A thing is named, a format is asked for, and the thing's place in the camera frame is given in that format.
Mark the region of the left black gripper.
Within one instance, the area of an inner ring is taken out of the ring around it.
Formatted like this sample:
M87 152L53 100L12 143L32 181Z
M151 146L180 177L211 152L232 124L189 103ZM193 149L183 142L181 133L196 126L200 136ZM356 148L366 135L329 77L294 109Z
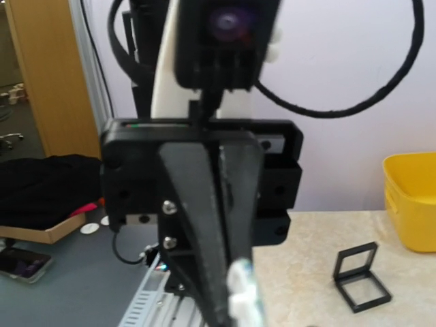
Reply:
M302 141L291 121L109 120L100 144L110 229L153 217L163 258L205 322L231 326L230 262L286 240Z

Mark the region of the black brooch box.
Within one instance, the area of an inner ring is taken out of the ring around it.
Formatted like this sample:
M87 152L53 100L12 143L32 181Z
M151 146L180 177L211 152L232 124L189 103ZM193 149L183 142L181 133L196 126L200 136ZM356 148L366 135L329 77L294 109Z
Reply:
M349 249L344 249L337 254L332 279L338 293L340 293L343 300L347 303L348 307L354 314L384 305L392 300L392 294L371 270L377 250L378 244L376 242L370 242ZM368 253L368 256L362 266L341 272L345 258L366 252ZM345 285L365 279L368 279L375 288L381 292L381 296L358 304L345 289Z

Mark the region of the yellow plastic basket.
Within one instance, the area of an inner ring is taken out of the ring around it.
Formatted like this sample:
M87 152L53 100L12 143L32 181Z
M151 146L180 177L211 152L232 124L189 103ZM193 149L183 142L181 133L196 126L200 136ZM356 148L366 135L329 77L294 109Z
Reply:
M435 252L435 153L403 153L383 161L388 216L401 243Z

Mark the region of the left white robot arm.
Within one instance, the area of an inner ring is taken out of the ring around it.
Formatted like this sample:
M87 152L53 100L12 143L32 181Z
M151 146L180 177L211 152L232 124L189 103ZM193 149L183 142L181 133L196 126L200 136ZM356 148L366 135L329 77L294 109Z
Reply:
M302 169L291 121L225 118L259 85L279 1L131 1L113 54L134 84L138 118L101 135L102 189L115 235L144 218L175 289L209 326L265 326L253 247L284 240Z

